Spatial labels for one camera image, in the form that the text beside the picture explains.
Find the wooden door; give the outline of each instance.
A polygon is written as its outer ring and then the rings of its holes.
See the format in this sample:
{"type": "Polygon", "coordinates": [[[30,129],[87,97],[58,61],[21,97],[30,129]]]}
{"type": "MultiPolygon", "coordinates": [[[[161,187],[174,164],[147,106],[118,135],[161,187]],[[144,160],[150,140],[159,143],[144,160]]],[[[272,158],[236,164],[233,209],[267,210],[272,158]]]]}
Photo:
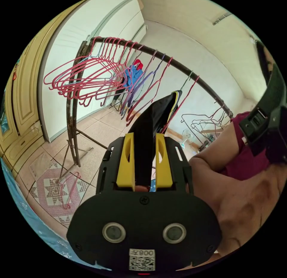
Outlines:
{"type": "Polygon", "coordinates": [[[66,9],[44,26],[31,41],[25,55],[20,59],[17,78],[13,87],[13,108],[21,136],[39,120],[37,108],[38,72],[47,44],[64,18],[83,1],[66,9]]]}
{"type": "Polygon", "coordinates": [[[0,145],[3,152],[11,145],[15,140],[18,139],[17,128],[15,125],[15,121],[13,118],[13,108],[12,108],[12,82],[13,82],[13,72],[11,72],[8,82],[6,84],[5,94],[4,94],[4,103],[3,103],[3,111],[1,113],[2,116],[6,116],[6,127],[3,128],[1,124],[0,128],[0,145]]]}

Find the patterned rug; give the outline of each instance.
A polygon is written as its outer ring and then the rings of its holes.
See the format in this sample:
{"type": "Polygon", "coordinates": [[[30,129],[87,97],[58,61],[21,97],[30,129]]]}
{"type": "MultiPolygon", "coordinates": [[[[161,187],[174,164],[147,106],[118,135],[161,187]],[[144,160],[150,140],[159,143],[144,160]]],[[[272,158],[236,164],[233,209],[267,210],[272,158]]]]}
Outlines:
{"type": "Polygon", "coordinates": [[[89,184],[71,173],[58,183],[61,165],[54,159],[52,162],[52,166],[34,182],[30,194],[51,216],[68,227],[89,184]]]}

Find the red wire hanger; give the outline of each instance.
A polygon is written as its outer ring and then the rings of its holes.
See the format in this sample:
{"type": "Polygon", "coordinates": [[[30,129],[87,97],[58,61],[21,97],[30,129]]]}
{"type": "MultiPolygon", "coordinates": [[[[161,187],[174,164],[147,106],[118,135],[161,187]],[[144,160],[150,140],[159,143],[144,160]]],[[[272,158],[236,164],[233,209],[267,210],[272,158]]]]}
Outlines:
{"type": "Polygon", "coordinates": [[[179,107],[177,108],[177,110],[173,113],[172,117],[170,118],[170,120],[166,123],[166,125],[164,126],[164,128],[162,129],[161,133],[163,133],[169,126],[171,120],[174,118],[174,116],[176,115],[176,113],[178,112],[178,110],[180,109],[180,107],[182,106],[182,104],[184,103],[184,101],[186,100],[186,98],[189,96],[190,91],[192,90],[192,88],[194,87],[194,85],[196,84],[197,80],[199,79],[199,76],[196,78],[196,80],[194,81],[194,83],[192,84],[191,88],[189,89],[186,97],[183,99],[183,101],[181,102],[181,104],[179,105],[179,107]]]}
{"type": "Polygon", "coordinates": [[[138,114],[139,111],[141,111],[141,110],[142,110],[146,105],[148,105],[149,103],[152,103],[152,102],[153,102],[154,98],[156,97],[156,95],[157,95],[157,93],[158,93],[158,89],[159,89],[160,84],[161,84],[161,79],[162,79],[162,77],[164,76],[164,73],[165,73],[166,69],[169,67],[170,62],[172,61],[172,59],[173,59],[173,58],[171,57],[170,60],[168,61],[166,67],[164,68],[164,70],[163,70],[163,72],[162,72],[162,74],[161,74],[160,79],[157,80],[153,85],[151,85],[151,86],[147,89],[147,91],[141,96],[141,98],[140,98],[140,99],[133,105],[133,107],[129,110],[128,115],[127,115],[127,117],[126,117],[126,122],[127,122],[126,126],[129,126],[129,124],[131,123],[131,121],[133,120],[133,118],[136,116],[136,114],[138,114]],[[130,117],[130,115],[132,114],[132,112],[133,112],[133,110],[135,109],[135,107],[142,101],[142,99],[147,95],[147,93],[148,93],[157,83],[158,83],[158,88],[157,88],[157,90],[156,90],[156,93],[155,93],[154,97],[153,97],[150,101],[148,101],[143,107],[141,107],[139,110],[137,110],[136,113],[133,114],[133,115],[130,117]]]}

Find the electric fan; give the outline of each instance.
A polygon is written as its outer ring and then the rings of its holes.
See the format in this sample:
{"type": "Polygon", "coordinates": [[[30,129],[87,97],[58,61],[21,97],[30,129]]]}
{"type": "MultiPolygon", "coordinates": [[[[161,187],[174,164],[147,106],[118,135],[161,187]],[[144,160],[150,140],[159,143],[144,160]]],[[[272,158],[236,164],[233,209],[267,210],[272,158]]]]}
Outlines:
{"type": "Polygon", "coordinates": [[[181,147],[184,149],[185,146],[185,142],[187,140],[190,140],[194,137],[194,135],[190,132],[189,128],[186,128],[183,132],[182,132],[182,141],[180,142],[181,147]]]}

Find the rusty metal stand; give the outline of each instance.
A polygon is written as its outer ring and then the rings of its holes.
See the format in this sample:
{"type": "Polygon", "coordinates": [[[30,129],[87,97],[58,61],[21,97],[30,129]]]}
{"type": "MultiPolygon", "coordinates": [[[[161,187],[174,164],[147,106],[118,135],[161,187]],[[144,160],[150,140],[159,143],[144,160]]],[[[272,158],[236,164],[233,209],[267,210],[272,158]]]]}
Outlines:
{"type": "MultiPolygon", "coordinates": [[[[93,43],[95,42],[104,42],[106,40],[106,38],[91,38],[90,42],[88,44],[88,41],[83,41],[78,53],[76,55],[76,58],[79,57],[84,57],[84,56],[88,56],[88,54],[91,52],[93,43]]],[[[127,46],[128,48],[132,47],[136,50],[140,49],[142,52],[153,55],[155,53],[155,50],[140,44],[134,44],[133,42],[128,42],[125,40],[120,40],[119,41],[119,45],[121,46],[127,46]]],[[[168,62],[170,60],[169,56],[164,55],[163,53],[160,52],[156,52],[155,57],[162,59],[162,57],[164,57],[163,61],[168,62]]],[[[78,64],[81,61],[81,59],[76,59],[74,61],[74,66],[76,64],[78,64]]],[[[191,74],[191,78],[193,80],[195,80],[197,78],[197,74],[195,74],[194,72],[191,72],[190,69],[188,69],[187,67],[185,67],[184,65],[182,65],[180,62],[172,59],[170,62],[170,65],[175,67],[176,69],[178,69],[179,71],[181,71],[182,73],[186,74],[186,75],[190,75],[191,74]]],[[[83,73],[84,73],[84,68],[85,68],[85,64],[83,64],[82,66],[82,70],[81,72],[78,73],[77,78],[75,78],[75,75],[71,77],[69,83],[73,83],[74,80],[76,80],[76,82],[79,82],[82,77],[83,77],[83,73]]],[[[201,78],[199,78],[197,80],[197,84],[200,85],[209,95],[211,95],[215,101],[222,107],[222,109],[227,113],[227,115],[232,118],[233,117],[233,113],[231,112],[231,110],[224,104],[224,101],[217,95],[217,93],[215,93],[215,91],[201,78]]],[[[75,91],[75,96],[77,97],[79,91],[75,91]]],[[[72,114],[71,114],[71,98],[73,97],[73,94],[70,93],[69,96],[67,97],[67,108],[66,108],[66,116],[67,116],[67,132],[68,132],[68,147],[66,150],[66,154],[64,157],[64,161],[62,164],[62,169],[61,169],[61,174],[60,174],[60,178],[59,181],[68,173],[71,171],[71,169],[75,166],[78,165],[79,167],[81,167],[81,159],[83,159],[85,156],[87,156],[92,150],[93,148],[90,148],[88,151],[82,150],[78,148],[78,140],[77,140],[77,135],[78,134],[82,134],[83,136],[85,136],[86,138],[88,138],[89,140],[91,140],[92,142],[96,143],[97,145],[107,149],[107,147],[101,143],[99,143],[98,141],[94,140],[93,138],[91,138],[90,136],[86,135],[84,132],[80,131],[79,129],[77,129],[77,106],[78,106],[78,99],[74,98],[73,99],[73,103],[72,103],[72,114]],[[73,158],[73,162],[74,164],[64,173],[63,173],[63,169],[64,169],[64,163],[67,157],[67,153],[68,150],[70,149],[71,154],[72,154],[72,158],[73,158]],[[84,155],[82,157],[79,156],[79,150],[85,152],[84,155]]]]}
{"type": "MultiPolygon", "coordinates": [[[[76,55],[76,58],[78,57],[83,57],[83,56],[87,56],[92,48],[92,43],[93,41],[91,40],[89,45],[87,45],[87,41],[83,41],[78,53],[76,55]]],[[[81,59],[77,59],[74,61],[74,66],[76,64],[78,64],[80,62],[81,59]]],[[[76,78],[76,82],[80,81],[80,79],[83,77],[83,73],[84,73],[84,67],[85,64],[82,67],[81,72],[78,73],[77,78],[76,78]]],[[[69,83],[73,83],[73,81],[75,80],[75,75],[71,77],[69,83]]],[[[93,138],[89,137],[88,135],[86,135],[84,132],[80,131],[79,129],[77,129],[77,107],[78,107],[78,99],[74,98],[73,100],[71,100],[71,98],[73,97],[73,94],[70,93],[69,97],[67,97],[67,101],[66,101],[66,117],[67,117],[67,133],[68,133],[68,146],[67,146],[67,150],[65,153],[65,157],[62,163],[62,168],[61,168],[61,173],[60,173],[60,178],[58,179],[58,181],[60,181],[63,177],[66,176],[67,173],[69,173],[72,168],[77,165],[79,167],[81,167],[81,160],[86,157],[94,148],[90,148],[89,150],[83,150],[78,148],[78,139],[77,136],[78,134],[82,134],[83,136],[87,137],[89,140],[93,141],[94,143],[98,144],[99,146],[107,149],[106,146],[104,146],[103,144],[99,143],[98,141],[94,140],[93,138]],[[74,164],[63,174],[63,170],[64,170],[64,164],[66,161],[66,157],[68,154],[68,150],[70,149],[71,154],[72,154],[72,158],[73,158],[73,162],[74,164]],[[79,150],[84,152],[83,156],[79,156],[79,150]]]]}

